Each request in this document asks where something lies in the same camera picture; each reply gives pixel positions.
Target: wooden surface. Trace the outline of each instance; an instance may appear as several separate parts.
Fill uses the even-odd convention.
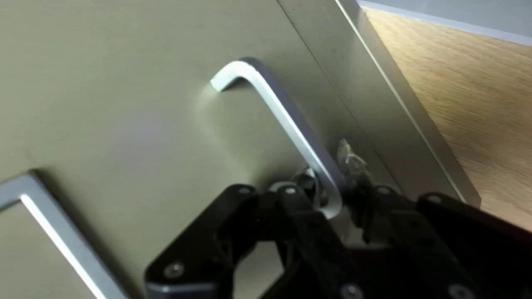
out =
[[[368,10],[482,209],[532,231],[532,48]]]

